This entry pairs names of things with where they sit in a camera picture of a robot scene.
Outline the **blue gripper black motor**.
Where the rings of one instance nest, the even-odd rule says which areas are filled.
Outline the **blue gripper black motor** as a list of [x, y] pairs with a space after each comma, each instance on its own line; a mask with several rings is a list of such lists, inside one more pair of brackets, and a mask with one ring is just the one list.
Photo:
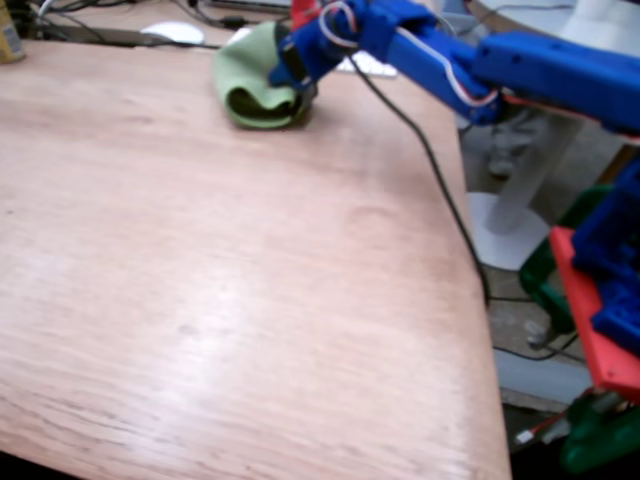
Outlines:
[[368, 1], [293, 1], [291, 25], [279, 27], [279, 61], [268, 75], [273, 87], [313, 86], [347, 54], [358, 38]]

